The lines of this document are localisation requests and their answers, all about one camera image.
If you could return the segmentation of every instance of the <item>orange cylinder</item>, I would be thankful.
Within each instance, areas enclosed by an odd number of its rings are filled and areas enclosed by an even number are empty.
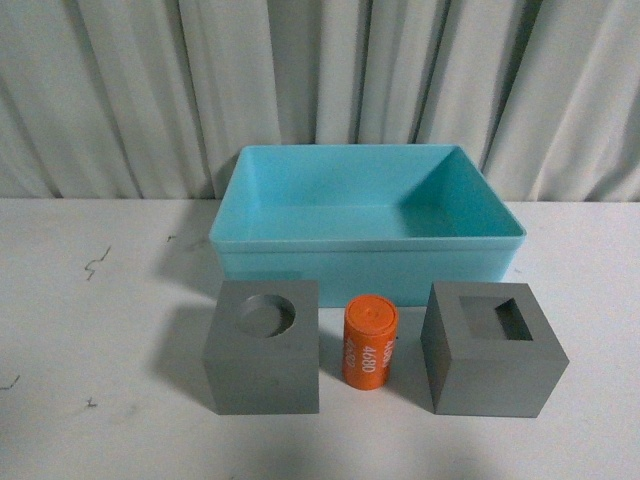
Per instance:
[[[342,375],[359,390],[381,387],[389,378],[398,329],[398,309],[379,295],[360,295],[344,310]]]

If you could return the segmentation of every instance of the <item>white table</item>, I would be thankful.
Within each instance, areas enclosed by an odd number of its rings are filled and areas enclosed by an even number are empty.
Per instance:
[[[199,362],[218,202],[1,200],[0,478],[640,478],[640,204],[510,207],[505,281],[571,360],[537,419],[430,413],[423,308],[384,388],[343,383],[323,309],[320,414],[221,417]]]

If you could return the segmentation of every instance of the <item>white curtain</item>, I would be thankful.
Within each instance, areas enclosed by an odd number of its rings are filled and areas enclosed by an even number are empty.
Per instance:
[[[414,142],[505,200],[640,200],[640,4],[0,2],[1,197],[221,197],[245,145]]]

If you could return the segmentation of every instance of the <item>cube face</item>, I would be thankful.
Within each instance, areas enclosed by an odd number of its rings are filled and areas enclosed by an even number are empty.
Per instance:
[[[220,415],[318,413],[318,285],[225,281],[203,362]]]
[[[434,283],[421,341],[437,414],[536,417],[569,364],[526,284]]]

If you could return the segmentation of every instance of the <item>gray block with square hole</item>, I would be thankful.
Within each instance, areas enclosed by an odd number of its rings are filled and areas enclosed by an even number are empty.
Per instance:
[[[434,282],[421,341],[436,414],[537,417],[569,364],[527,284]]]
[[[220,415],[318,413],[317,282],[223,282],[203,361]]]

